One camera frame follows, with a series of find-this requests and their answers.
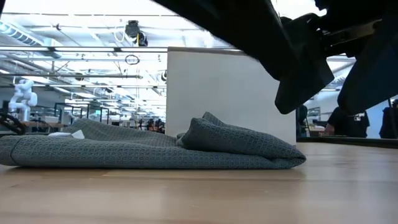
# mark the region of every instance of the ceiling light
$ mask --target ceiling light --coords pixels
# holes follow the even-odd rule
[[[321,91],[339,91],[340,89],[330,89],[330,88],[324,88]]]
[[[223,49],[223,50],[237,51],[237,52],[240,52],[240,51],[241,51],[241,50],[239,50],[239,49]]]
[[[65,100],[65,103],[76,103],[76,101],[75,101],[75,100],[66,99],[66,100]]]
[[[94,98],[94,97],[96,97],[95,95],[92,95],[90,93],[74,93],[74,94],[76,94],[78,96],[81,96],[81,97],[86,97],[86,98]]]
[[[35,82],[39,82],[39,83],[50,83],[51,81],[44,78],[44,77],[23,77],[25,79],[29,79]]]
[[[85,85],[88,88],[116,88],[116,85]]]
[[[87,104],[90,104],[89,102],[87,102],[87,101],[77,101],[77,102],[75,102],[76,104],[83,104],[83,105],[87,105]]]
[[[9,51],[49,51],[46,47],[18,47],[18,46],[2,46],[0,50]]]
[[[63,88],[59,88],[59,87],[54,87],[56,90],[62,92],[62,93],[70,93],[70,91],[63,89]]]
[[[44,84],[34,84],[33,87],[46,87]]]
[[[111,106],[119,106],[119,103],[116,102],[110,102],[110,103],[106,103],[107,105],[111,105]]]
[[[51,87],[69,87],[69,88],[73,88],[73,87],[81,87],[81,85],[58,85],[58,84],[53,84],[50,85]]]
[[[118,101],[118,100],[117,100],[117,99],[113,99],[113,100],[110,100],[110,99],[98,99],[98,100],[96,100],[96,101],[113,102],[113,101]]]
[[[167,86],[151,86],[151,85],[123,85],[121,88],[166,88]]]
[[[93,99],[74,99],[76,101],[93,101]]]
[[[56,47],[58,52],[114,52],[112,47]]]
[[[73,107],[87,107],[87,105],[76,105],[76,104],[68,104],[68,106],[73,106]]]
[[[153,53],[166,53],[167,47],[122,47],[122,52],[153,52]]]

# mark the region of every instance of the black shirt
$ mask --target black shirt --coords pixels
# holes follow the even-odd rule
[[[379,133],[380,137],[386,139],[395,139],[396,131],[398,131],[398,108],[385,108],[383,110],[383,124]]]
[[[331,114],[328,124],[335,127],[335,135],[352,138],[366,138],[369,127],[368,114],[365,112],[356,115],[347,115],[340,107]]]

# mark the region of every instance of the desk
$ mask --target desk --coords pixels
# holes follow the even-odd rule
[[[0,223],[397,223],[398,150],[299,143],[292,170],[0,167]]]
[[[21,123],[27,127],[48,128],[49,125],[51,126],[51,128],[67,127],[66,124],[61,124],[61,123],[40,123],[40,122],[35,122],[35,121],[21,121]]]
[[[314,128],[310,127],[309,137],[320,137],[325,132],[325,128]]]

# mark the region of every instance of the folded cloth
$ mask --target folded cloth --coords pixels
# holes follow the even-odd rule
[[[0,138],[0,164],[125,169],[289,169],[305,162],[294,146],[265,133],[224,124],[211,113],[193,118],[180,139],[80,119],[64,130],[84,139]]]
[[[77,138],[77,139],[84,139],[85,135],[81,130],[75,132],[75,133],[63,133],[63,132],[57,132],[57,133],[51,133],[48,135],[48,137],[65,137],[65,138]]]

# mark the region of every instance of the white panel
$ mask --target white panel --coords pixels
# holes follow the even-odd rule
[[[180,50],[168,54],[167,135],[186,132],[191,118],[209,111],[225,123],[295,144],[295,113],[279,113],[274,104],[279,82],[259,62],[215,49]]]

